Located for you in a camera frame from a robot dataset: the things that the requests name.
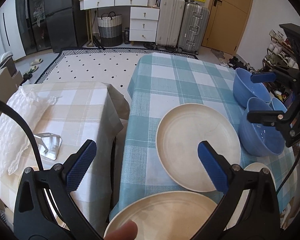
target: small blue bowl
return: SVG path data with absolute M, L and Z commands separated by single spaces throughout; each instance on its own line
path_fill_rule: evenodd
M 271 98 L 268 90 L 262 83 L 252 83 L 251 73 L 243 68 L 235 69 L 235 77 L 233 83 L 233 95 L 237 102 L 247 107 L 249 98 L 257 97 L 266 103 L 270 103 Z
M 239 137 L 243 147 L 253 156 L 264 157 L 280 155 L 284 149 L 284 139 L 275 127 L 250 123 L 247 120 L 249 111 L 271 111 L 271 107 L 259 98 L 250 98 L 239 126 Z
M 284 113 L 287 112 L 287 108 L 278 98 L 272 98 L 270 106 L 274 111 L 283 111 Z

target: plastic packaging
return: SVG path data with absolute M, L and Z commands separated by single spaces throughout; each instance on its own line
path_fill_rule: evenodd
M 14 109 L 26 121 L 31 130 L 34 130 L 46 109 L 56 103 L 57 98 L 41 98 L 33 91 L 25 92 L 19 87 L 7 105 Z M 22 128 L 5 114 L 0 116 L 0 176 L 6 171 L 13 174 L 24 150 L 30 141 Z

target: silver suitcase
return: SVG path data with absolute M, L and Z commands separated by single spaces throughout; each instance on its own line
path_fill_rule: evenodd
M 209 19 L 209 10 L 202 5 L 186 3 L 178 39 L 178 51 L 198 54 Z
M 184 6 L 185 0 L 160 0 L 156 45 L 177 45 Z

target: beige checkered tablecloth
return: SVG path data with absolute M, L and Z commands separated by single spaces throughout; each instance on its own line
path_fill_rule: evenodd
M 129 104 L 112 85 L 100 82 L 61 82 L 24 86 L 40 97 L 55 96 L 34 133 L 51 132 L 62 138 L 55 161 L 42 158 L 45 169 L 63 163 L 69 155 L 91 139 L 97 143 L 97 155 L 72 198 L 90 224 L 103 233 L 109 215 L 111 182 L 110 156 L 115 136 L 123 128 L 121 119 L 128 119 Z M 36 166 L 31 146 L 21 156 L 18 170 L 0 177 L 0 198 L 14 211 L 16 194 L 23 170 Z

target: rug border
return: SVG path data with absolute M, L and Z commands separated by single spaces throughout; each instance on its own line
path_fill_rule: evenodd
M 62 48 L 58 54 L 58 56 L 51 62 L 51 64 L 42 72 L 42 74 L 39 76 L 39 78 L 36 80 L 35 84 L 38 83 L 38 81 L 45 75 L 46 71 L 58 60 L 59 57 L 61 57 L 62 55 L 62 52 L 65 51 L 65 50 L 80 50 L 80 49 L 95 49 L 95 50 L 98 50 L 98 51 L 103 51 L 103 49 L 98 49 L 98 48 L 94 48 L 94 47 L 91 47 L 91 48 L 87 48 L 87 47 L 65 47 L 65 48 Z M 158 52 L 158 51 L 164 51 L 164 52 L 168 52 L 168 53 L 178 53 L 178 54 L 184 54 L 184 55 L 189 55 L 189 56 L 192 56 L 194 57 L 195 59 L 198 59 L 198 57 L 194 54 L 190 54 L 190 53 L 185 53 L 185 52 L 170 52 L 170 51 L 165 51 L 165 50 L 161 50 L 161 49 L 147 49 L 147 48 L 121 48 L 121 47 L 109 47 L 109 48 L 105 48 L 105 49 L 141 49 L 141 50 L 153 50 L 154 53 L 155 52 Z

